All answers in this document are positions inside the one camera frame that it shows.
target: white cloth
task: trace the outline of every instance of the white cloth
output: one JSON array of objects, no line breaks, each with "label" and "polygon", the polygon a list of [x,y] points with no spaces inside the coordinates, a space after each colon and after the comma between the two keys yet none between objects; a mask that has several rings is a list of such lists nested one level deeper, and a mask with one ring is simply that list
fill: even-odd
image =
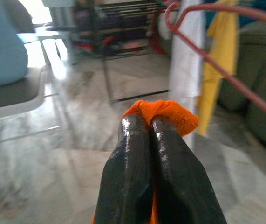
[{"label": "white cloth", "polygon": [[[175,19],[177,18],[177,12],[171,12],[170,13],[170,20],[171,22],[175,22]],[[172,32],[169,30],[166,24],[166,13],[161,13],[159,15],[159,23],[157,27],[160,36],[164,40],[170,40],[172,37]]]},{"label": "white cloth", "polygon": [[[200,3],[202,3],[202,0],[181,1],[179,15],[188,6]],[[205,36],[204,12],[196,11],[188,13],[179,31],[202,48]],[[185,44],[177,35],[174,35],[170,67],[169,98],[177,101],[192,113],[196,113],[196,99],[200,94],[201,70],[202,57]],[[191,150],[193,136],[194,134],[191,133],[184,137]]]}]

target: red wire hanger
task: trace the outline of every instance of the red wire hanger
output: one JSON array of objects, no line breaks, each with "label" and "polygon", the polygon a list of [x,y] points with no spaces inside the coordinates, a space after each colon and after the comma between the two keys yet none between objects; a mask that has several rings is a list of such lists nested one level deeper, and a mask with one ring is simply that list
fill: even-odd
[{"label": "red wire hanger", "polygon": [[255,105],[257,105],[261,110],[266,112],[266,101],[260,98],[255,92],[251,91],[246,85],[244,85],[237,78],[232,76],[229,72],[223,69],[214,59],[212,59],[208,53],[199,48],[193,41],[191,41],[188,37],[186,37],[183,33],[181,33],[178,29],[182,24],[184,18],[189,12],[192,11],[223,11],[223,12],[232,12],[238,13],[239,15],[244,15],[248,17],[252,17],[254,19],[266,22],[266,12],[253,9],[249,7],[241,7],[241,6],[229,6],[226,4],[200,4],[187,7],[175,25],[171,23],[170,20],[170,12],[175,8],[180,7],[180,2],[174,2],[166,10],[166,23],[168,28],[175,34],[178,35],[186,44],[189,45],[195,52],[200,54],[206,62],[211,64],[214,69],[219,72],[228,82],[230,82],[237,90],[239,90],[242,94],[244,94],[249,100],[251,100]]}]

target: clothes on rack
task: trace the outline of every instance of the clothes on rack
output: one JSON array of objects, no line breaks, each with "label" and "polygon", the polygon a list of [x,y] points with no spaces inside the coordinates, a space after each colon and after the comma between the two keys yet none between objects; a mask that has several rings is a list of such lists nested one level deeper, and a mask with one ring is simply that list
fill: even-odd
[{"label": "clothes on rack", "polygon": [[[235,5],[238,0],[220,0],[217,3]],[[213,39],[209,55],[230,74],[235,74],[239,48],[239,16],[237,13],[219,12],[208,30]],[[199,102],[198,133],[205,135],[218,98],[223,76],[208,62],[204,63],[202,96]]]},{"label": "clothes on rack", "polygon": [[[178,16],[191,5],[202,3],[202,0],[184,0]],[[179,28],[197,46],[203,47],[205,33],[204,12],[189,14]],[[193,51],[178,36],[173,36],[172,57],[170,68],[169,98],[177,101],[192,113],[196,113],[196,99],[200,94],[200,76],[202,57]],[[184,140],[192,150],[193,133],[185,136]]]}]

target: blue cushion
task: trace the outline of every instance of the blue cushion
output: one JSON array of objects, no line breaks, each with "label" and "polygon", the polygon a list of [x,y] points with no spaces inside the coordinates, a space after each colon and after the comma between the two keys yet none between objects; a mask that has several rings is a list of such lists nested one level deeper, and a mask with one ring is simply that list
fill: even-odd
[{"label": "blue cushion", "polygon": [[27,73],[28,56],[9,23],[0,0],[0,86],[21,80]]}]

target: grey sofa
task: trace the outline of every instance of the grey sofa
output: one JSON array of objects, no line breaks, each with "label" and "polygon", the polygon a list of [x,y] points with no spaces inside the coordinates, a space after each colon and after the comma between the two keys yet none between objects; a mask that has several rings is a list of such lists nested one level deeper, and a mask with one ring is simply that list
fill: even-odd
[{"label": "grey sofa", "polygon": [[[237,78],[266,100],[266,24],[254,22],[240,31]],[[218,101],[230,111],[243,111],[247,127],[266,145],[266,114],[227,81]]]}]

